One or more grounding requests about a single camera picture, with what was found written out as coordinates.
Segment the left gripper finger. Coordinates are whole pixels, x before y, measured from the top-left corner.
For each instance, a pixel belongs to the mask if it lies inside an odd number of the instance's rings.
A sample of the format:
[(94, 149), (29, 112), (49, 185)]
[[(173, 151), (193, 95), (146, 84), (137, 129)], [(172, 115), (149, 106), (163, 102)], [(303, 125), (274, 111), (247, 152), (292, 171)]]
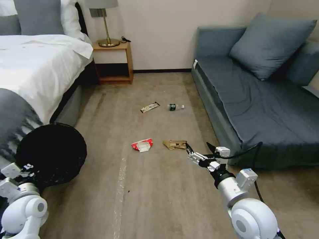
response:
[(31, 164), (26, 164), (22, 167), (22, 177), (33, 177), (34, 172), (33, 172), (34, 166)]

